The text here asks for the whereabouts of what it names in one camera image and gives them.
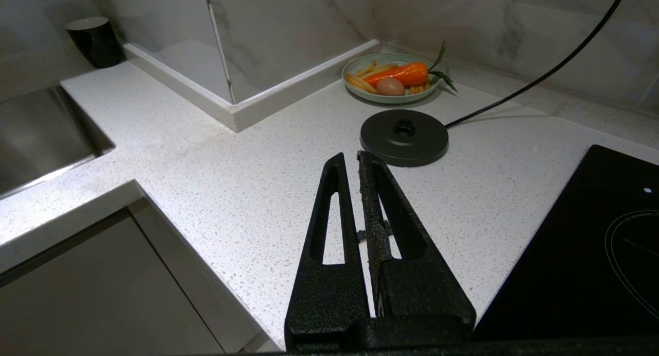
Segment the egg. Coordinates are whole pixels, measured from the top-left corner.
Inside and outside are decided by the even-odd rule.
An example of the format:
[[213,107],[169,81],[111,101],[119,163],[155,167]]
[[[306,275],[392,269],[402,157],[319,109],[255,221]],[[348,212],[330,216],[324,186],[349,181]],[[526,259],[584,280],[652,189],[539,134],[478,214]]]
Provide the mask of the egg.
[[377,82],[377,93],[384,96],[403,96],[405,95],[405,86],[393,78],[384,78]]

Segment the cable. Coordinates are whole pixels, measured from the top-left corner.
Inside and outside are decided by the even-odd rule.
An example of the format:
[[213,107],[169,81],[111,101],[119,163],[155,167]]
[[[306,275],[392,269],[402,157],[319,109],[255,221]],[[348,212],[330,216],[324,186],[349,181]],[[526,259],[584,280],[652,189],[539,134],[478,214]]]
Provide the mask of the cable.
[[538,83],[541,83],[541,81],[543,81],[544,79],[547,79],[548,77],[550,77],[551,74],[553,74],[553,73],[557,72],[558,70],[560,70],[561,67],[564,67],[568,62],[570,62],[570,60],[572,60],[572,58],[574,58],[576,55],[578,55],[578,53],[581,52],[581,50],[583,50],[584,47],[587,46],[587,44],[589,44],[591,39],[593,39],[595,37],[595,35],[597,35],[597,33],[600,32],[602,27],[607,23],[607,21],[609,21],[611,16],[614,14],[614,12],[616,11],[616,8],[620,4],[620,2],[622,2],[622,0],[614,0],[614,3],[611,4],[611,7],[606,12],[604,17],[600,21],[600,23],[598,23],[597,26],[595,27],[595,29],[593,29],[593,31],[591,31],[591,34],[589,34],[588,37],[586,37],[586,39],[584,39],[583,42],[581,42],[581,44],[579,44],[577,49],[572,51],[572,53],[570,53],[570,55],[568,55],[562,62],[558,63],[558,65],[556,65],[553,69],[546,72],[543,76],[539,77],[538,79],[535,79],[531,83],[527,84],[527,86],[525,86],[524,88],[518,90],[517,92],[515,92],[511,95],[508,95],[508,97],[504,97],[501,100],[499,100],[499,101],[497,101],[497,102],[495,102],[491,105],[487,105],[483,109],[476,110],[475,112],[472,112],[471,114],[463,116],[462,118],[459,118],[456,121],[450,122],[449,124],[446,125],[446,128],[447,129],[451,128],[452,126],[455,126],[455,124],[459,124],[461,122],[464,122],[467,119],[471,119],[476,115],[480,115],[480,114],[483,114],[483,112],[486,112],[490,109],[494,109],[495,107],[501,105],[502,103],[504,103],[506,101],[512,100],[513,98],[521,95],[522,93],[525,93],[529,89],[534,88],[535,86],[537,86]]

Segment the black cooktop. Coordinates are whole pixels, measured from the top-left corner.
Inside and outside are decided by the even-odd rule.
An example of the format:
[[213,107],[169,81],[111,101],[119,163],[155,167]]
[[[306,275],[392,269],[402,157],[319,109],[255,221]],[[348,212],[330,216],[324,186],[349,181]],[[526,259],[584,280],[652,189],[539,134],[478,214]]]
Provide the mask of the black cooktop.
[[659,334],[659,166],[594,145],[473,340]]

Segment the kitchen counter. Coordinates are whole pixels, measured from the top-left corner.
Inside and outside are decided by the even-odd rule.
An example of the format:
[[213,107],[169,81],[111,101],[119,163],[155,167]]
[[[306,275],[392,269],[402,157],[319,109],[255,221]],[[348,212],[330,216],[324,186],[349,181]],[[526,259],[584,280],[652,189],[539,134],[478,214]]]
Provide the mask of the kitchen counter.
[[[0,272],[144,195],[283,345],[323,164],[344,152],[363,229],[359,130],[386,108],[357,100],[337,81],[233,133],[130,62],[63,86],[116,148],[0,201]],[[409,106],[446,123],[497,99],[457,88],[457,96],[438,91]],[[449,136],[440,161],[391,171],[478,316],[591,145],[659,163],[656,149],[514,103]],[[331,219],[329,233],[339,229]],[[328,241],[326,255],[340,254]]]

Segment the orange carrot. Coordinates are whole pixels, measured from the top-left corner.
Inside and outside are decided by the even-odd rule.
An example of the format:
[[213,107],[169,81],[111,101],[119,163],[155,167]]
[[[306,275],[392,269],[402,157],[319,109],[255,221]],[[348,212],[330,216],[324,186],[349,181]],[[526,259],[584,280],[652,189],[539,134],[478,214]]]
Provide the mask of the orange carrot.
[[420,86],[428,80],[428,67],[423,62],[413,62],[402,65],[391,70],[366,77],[364,80],[375,88],[377,82],[386,78],[393,77],[400,81],[404,86]]

